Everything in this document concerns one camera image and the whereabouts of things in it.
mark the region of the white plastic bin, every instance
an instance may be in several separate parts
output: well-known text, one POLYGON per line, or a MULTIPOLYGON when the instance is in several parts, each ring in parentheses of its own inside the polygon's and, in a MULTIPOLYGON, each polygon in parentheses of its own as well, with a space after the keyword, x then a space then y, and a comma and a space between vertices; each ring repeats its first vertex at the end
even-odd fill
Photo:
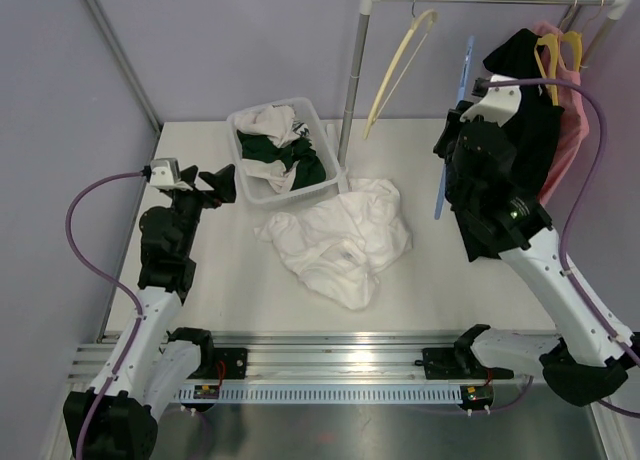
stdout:
POLYGON ((318 118, 318 114, 311 102, 306 98, 290 98, 288 100, 280 100, 271 102, 257 107, 247 108, 240 112, 235 112, 227 118, 229 128, 229 140, 231 141, 231 153, 236 164, 236 171, 240 178, 240 185, 249 202, 264 208, 280 208, 284 205, 308 198, 314 195, 320 195, 327 191, 329 187, 338 183, 340 179, 340 164, 336 157, 335 149, 331 146, 331 142, 318 118), (269 182, 262 178, 249 177, 242 167, 242 144, 238 138, 236 131, 235 119, 239 115, 248 112, 259 112, 269 105, 289 105, 296 112, 296 119, 307 124, 309 127, 310 140, 313 148, 315 148, 318 158, 327 172, 327 179, 316 185, 310 185, 298 190, 292 190, 287 193, 276 193, 269 185, 269 182))

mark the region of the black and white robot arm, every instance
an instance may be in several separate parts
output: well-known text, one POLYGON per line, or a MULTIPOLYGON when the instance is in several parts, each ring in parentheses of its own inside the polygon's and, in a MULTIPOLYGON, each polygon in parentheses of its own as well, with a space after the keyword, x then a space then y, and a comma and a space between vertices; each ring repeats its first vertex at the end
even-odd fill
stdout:
POLYGON ((171 198, 171 205, 153 207, 140 219, 142 268, 136 297, 141 312, 132 309, 109 360, 88 390, 71 392, 65 401, 63 413, 76 458, 148 459, 158 421, 185 380, 217 378, 218 360, 208 331, 177 329, 157 357, 193 282, 196 264, 189 255, 200 214, 235 202, 235 167, 198 174, 195 166, 180 172, 175 159, 157 159, 143 173, 151 186, 171 198), (211 190, 196 188, 196 177, 211 190), (100 398, 98 392, 107 385, 100 398), (97 408, 91 412, 94 402, 97 408), (86 434, 78 452, 83 426, 86 434))
POLYGON ((567 402, 587 405, 624 383, 633 362, 621 343, 636 352, 638 344, 570 260, 571 271, 565 271, 549 215, 535 196, 509 179, 515 149, 501 127, 518 111, 520 88, 492 88, 483 94, 479 102, 460 102, 449 112, 434 149, 446 164, 446 197, 470 234, 526 282, 555 322, 558 336, 525 336, 477 325, 456 342, 455 361, 469 374, 477 368, 502 368, 542 376, 567 402), (587 291, 618 338, 608 335, 569 275, 587 291))

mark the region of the white table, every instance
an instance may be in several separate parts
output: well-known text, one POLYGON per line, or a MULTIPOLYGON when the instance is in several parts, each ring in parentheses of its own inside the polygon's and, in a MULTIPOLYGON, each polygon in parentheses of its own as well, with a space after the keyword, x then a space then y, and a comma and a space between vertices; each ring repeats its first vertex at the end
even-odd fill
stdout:
MULTIPOLYGON (((273 245, 253 234, 270 213, 248 204, 238 188, 235 204, 202 213, 191 252, 197 263, 195 281, 171 327, 254 334, 435 334, 488 323, 522 332, 555 330, 507 265, 488 259, 467 261, 455 218, 446 207, 442 218, 434 220, 442 161, 432 149, 443 125, 442 120, 380 120, 363 141, 364 121, 353 123, 350 176, 391 179, 400 190, 404 217, 413 232, 413 250, 379 275, 377 295, 366 310, 346 310, 298 282, 280 263, 273 245)), ((232 162, 226 135, 225 122, 167 123, 156 157, 176 157, 181 168, 195 164, 215 172, 232 162)), ((169 199, 147 187, 138 218, 155 205, 167 206, 169 199)), ((139 257, 136 227, 120 277, 126 285, 137 283, 139 257)), ((118 292, 107 331, 121 331, 131 309, 130 300, 118 292)))

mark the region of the green cloth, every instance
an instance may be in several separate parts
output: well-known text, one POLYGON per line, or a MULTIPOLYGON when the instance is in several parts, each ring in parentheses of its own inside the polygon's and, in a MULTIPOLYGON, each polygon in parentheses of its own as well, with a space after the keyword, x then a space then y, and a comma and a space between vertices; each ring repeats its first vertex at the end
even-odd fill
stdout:
POLYGON ((238 139, 242 144, 242 158, 264 163, 280 160, 287 171, 298 162, 291 190, 315 185, 327 179, 322 162, 308 138, 300 137, 284 148, 276 147, 266 135, 248 135, 238 130, 238 139))

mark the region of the pink shirt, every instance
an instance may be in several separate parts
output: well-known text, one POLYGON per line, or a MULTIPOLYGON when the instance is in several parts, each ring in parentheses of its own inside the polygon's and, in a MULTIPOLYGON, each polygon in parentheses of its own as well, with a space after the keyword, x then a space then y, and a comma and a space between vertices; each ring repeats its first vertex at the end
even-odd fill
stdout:
MULTIPOLYGON (((547 33, 562 35, 562 32, 557 27, 547 22, 536 23, 532 31, 540 36, 547 33)), ((547 49, 545 49, 540 58, 542 64, 548 67, 549 51, 547 49)), ((562 55, 558 61, 556 78, 580 85, 580 73, 568 70, 562 55)), ((538 194, 538 201, 542 205, 546 205, 551 195, 553 195, 553 192, 560 184, 560 180, 567 173, 573 159, 576 157, 582 140, 589 134, 589 122, 582 106, 582 95, 570 88, 558 87, 558 105, 564 108, 564 113, 560 119, 560 139, 558 140, 558 148, 553 157, 547 180, 538 194)))

